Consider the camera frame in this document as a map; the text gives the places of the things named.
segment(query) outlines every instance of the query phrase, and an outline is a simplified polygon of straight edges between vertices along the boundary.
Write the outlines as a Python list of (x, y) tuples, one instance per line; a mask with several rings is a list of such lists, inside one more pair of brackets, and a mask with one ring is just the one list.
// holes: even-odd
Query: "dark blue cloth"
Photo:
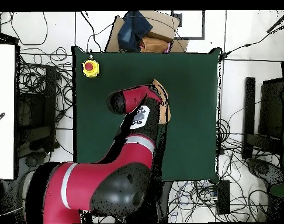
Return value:
[(140, 51), (141, 39), (153, 28), (139, 11), (128, 11), (125, 23), (118, 32), (118, 44), (121, 50)]

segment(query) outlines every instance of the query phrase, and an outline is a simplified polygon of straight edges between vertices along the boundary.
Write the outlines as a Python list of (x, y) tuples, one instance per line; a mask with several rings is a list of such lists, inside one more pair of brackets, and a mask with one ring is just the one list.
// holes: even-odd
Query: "yellow button base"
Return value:
[[(91, 71), (87, 71), (85, 69), (85, 65), (87, 63), (91, 63), (93, 68)], [(86, 75), (89, 78), (94, 78), (97, 77), (97, 75), (99, 74), (99, 64), (95, 61), (95, 60), (86, 60), (85, 62), (82, 63), (83, 66), (83, 73), (84, 75)]]

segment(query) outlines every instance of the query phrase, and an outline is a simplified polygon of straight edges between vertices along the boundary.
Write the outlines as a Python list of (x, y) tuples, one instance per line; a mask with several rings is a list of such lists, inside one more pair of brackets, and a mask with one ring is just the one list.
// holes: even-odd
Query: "white label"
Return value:
[(148, 118), (148, 115), (149, 115), (149, 108), (148, 106), (141, 106), (139, 109), (138, 109), (138, 112), (136, 114), (136, 116), (141, 116), (143, 115), (143, 119), (142, 120), (135, 120), (135, 118), (133, 119), (133, 123), (131, 124), (131, 127), (130, 129), (137, 129), (137, 128), (140, 128), (140, 127), (143, 127), (146, 125), (146, 122), (147, 122), (147, 118)]

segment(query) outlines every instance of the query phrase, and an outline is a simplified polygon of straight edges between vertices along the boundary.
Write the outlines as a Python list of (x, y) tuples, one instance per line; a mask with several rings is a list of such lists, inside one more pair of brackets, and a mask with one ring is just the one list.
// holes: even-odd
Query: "white stripe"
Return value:
[(70, 177), (71, 171), (74, 169), (74, 167), (77, 165), (77, 163), (72, 164), (66, 171), (63, 181), (62, 181), (62, 187), (61, 187), (61, 198), (64, 206), (68, 209), (70, 209), (70, 206), (68, 205), (67, 202), (67, 195), (66, 195), (66, 189), (67, 189), (67, 181), (68, 178)]
[(141, 144), (149, 149), (152, 154), (154, 153), (153, 143), (142, 136), (130, 136), (127, 138), (126, 144)]

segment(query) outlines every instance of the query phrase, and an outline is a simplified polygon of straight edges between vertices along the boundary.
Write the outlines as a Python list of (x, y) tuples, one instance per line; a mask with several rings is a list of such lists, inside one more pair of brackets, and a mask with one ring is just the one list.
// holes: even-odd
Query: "red button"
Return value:
[(86, 69), (87, 71), (91, 71), (91, 70), (93, 69), (92, 63), (88, 62), (87, 64), (85, 64), (85, 69)]

